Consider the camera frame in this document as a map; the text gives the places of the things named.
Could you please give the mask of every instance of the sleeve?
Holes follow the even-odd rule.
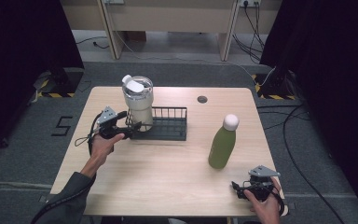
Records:
[[[63,190],[34,217],[32,223],[80,223],[95,176],[74,172]]]

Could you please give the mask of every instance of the person's arm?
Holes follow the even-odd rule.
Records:
[[[124,134],[118,134],[106,140],[98,134],[94,135],[91,156],[81,172],[72,174],[63,190],[48,201],[32,223],[79,223],[95,174],[106,162],[107,156],[113,152],[114,143],[123,137]]]
[[[278,184],[278,181],[272,177],[272,182],[276,189],[274,188],[273,192],[279,194],[279,191],[281,191],[281,186]],[[279,211],[280,211],[280,205],[278,200],[270,194],[267,199],[264,202],[260,202],[257,200],[257,198],[254,196],[254,194],[246,189],[244,191],[246,198],[249,199],[249,201],[252,203],[253,208],[251,208],[252,212],[255,212],[260,219],[260,222],[263,224],[279,224]]]

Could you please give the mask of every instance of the wooden table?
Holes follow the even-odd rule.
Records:
[[[251,92],[245,88],[155,87],[154,106],[187,107],[186,141],[122,140],[98,171],[85,215],[94,216],[253,216],[251,204],[237,198],[231,181],[249,180],[257,165],[275,170]],[[201,104],[197,98],[206,96]],[[54,182],[59,193],[74,171],[89,158],[87,136],[95,116],[107,105],[127,110],[121,87],[92,90]],[[237,141],[226,168],[208,163],[213,137],[226,114],[240,119]],[[124,126],[124,119],[118,126]]]

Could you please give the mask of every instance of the gray carpet floor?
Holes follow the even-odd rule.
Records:
[[[246,69],[251,74],[269,71],[262,66]],[[296,166],[345,223],[358,223],[358,200],[345,175],[329,157],[305,106],[286,124],[290,151],[285,147],[282,123],[294,109],[286,105],[300,105],[302,101],[258,98],[252,79],[235,65],[185,63],[85,63],[85,74],[75,97],[42,97],[29,105],[8,137],[9,146],[0,148],[0,223],[30,222],[43,205],[39,202],[41,197],[48,196],[90,90],[95,86],[121,86],[121,79],[127,74],[149,77],[155,86],[251,89],[277,171],[282,174],[285,202],[290,208],[282,223],[339,223]],[[276,105],[283,107],[263,107]],[[52,136],[65,131],[56,128],[62,116],[72,117],[61,123],[70,126],[69,132],[65,136]],[[244,220],[256,217],[238,219],[239,223]]]

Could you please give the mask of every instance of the green bottle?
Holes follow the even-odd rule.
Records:
[[[229,114],[223,121],[223,126],[214,136],[208,162],[214,169],[223,169],[235,146],[236,130],[240,120]]]

